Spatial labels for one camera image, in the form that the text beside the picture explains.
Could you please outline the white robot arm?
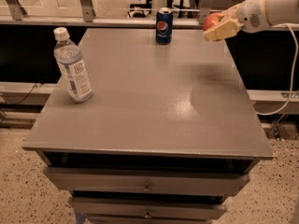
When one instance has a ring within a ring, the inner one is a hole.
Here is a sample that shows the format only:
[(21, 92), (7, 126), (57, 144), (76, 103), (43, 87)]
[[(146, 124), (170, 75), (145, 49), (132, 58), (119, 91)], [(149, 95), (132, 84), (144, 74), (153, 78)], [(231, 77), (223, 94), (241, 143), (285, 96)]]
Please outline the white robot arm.
[(299, 23), (299, 0), (245, 0), (204, 22), (206, 41), (236, 36), (239, 31), (257, 33), (283, 23)]

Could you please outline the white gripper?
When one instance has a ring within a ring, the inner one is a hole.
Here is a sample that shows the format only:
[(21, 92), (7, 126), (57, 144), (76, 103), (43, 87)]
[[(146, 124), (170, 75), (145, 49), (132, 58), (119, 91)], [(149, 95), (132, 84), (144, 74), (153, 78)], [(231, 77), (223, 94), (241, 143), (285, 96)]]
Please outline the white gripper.
[(266, 0), (245, 0), (240, 5), (223, 10), (219, 17), (228, 20), (221, 21), (203, 32), (203, 37), (208, 42), (236, 36), (241, 28), (244, 32), (252, 34), (271, 27), (266, 14)]

